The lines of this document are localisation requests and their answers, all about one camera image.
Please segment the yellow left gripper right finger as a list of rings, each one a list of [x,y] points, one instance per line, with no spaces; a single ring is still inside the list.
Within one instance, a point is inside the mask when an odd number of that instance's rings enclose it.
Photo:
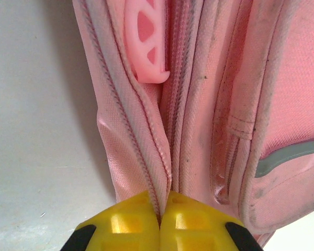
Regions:
[[[160,250],[262,250],[238,219],[171,191],[160,226]]]

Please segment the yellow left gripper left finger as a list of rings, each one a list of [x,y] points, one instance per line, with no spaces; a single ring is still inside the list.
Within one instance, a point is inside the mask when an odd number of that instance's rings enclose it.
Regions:
[[[62,250],[159,250],[160,227],[145,191],[80,223]]]

